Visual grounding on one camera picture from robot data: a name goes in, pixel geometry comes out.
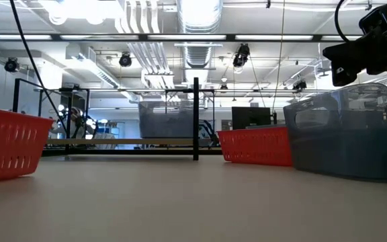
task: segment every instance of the red plastic basket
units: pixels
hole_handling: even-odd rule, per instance
[[[35,172],[52,120],[0,110],[0,180]]]
[[[292,166],[286,127],[218,131],[225,161]]]

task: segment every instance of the gray plastic bin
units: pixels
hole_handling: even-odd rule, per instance
[[[387,180],[387,86],[344,87],[284,114],[295,168]]]

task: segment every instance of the computer monitor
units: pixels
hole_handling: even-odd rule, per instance
[[[232,129],[245,129],[248,126],[270,125],[270,108],[232,107]]]

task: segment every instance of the wall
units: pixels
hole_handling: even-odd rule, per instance
[[[34,81],[33,78],[22,73],[8,73],[4,70],[4,66],[0,64],[0,110],[12,109],[14,79],[23,78]],[[21,83],[19,93],[19,111],[23,110],[27,114],[38,114],[38,97],[39,93],[34,92],[31,85]]]

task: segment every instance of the air duct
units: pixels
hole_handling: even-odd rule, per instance
[[[177,0],[180,32],[184,34],[213,34],[218,31],[222,16],[223,0]],[[185,77],[192,83],[194,77],[204,82],[208,76],[207,70],[198,70],[208,67],[212,57],[212,47],[183,48]]]

